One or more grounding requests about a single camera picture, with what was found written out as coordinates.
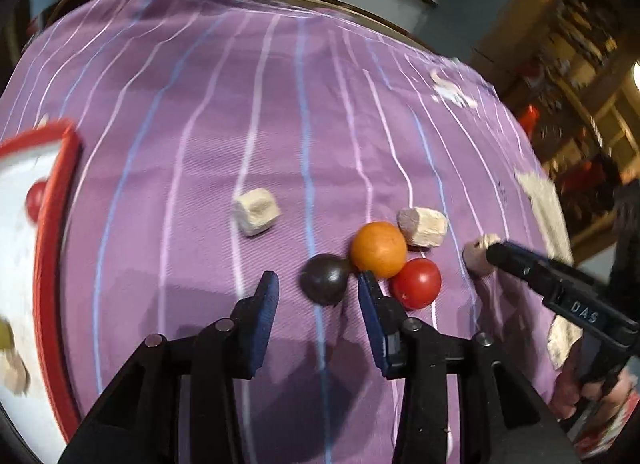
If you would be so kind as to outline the person's right hand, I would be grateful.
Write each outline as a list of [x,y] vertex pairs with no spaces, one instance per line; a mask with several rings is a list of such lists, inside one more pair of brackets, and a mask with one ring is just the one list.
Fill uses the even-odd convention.
[[611,421],[627,402],[636,381],[623,369],[618,382],[608,395],[603,395],[599,383],[582,384],[577,377],[578,363],[582,361],[582,341],[578,340],[565,360],[562,370],[556,378],[549,408],[558,420],[565,420],[575,414],[581,398],[600,403],[597,413],[591,418],[592,426],[601,426]]

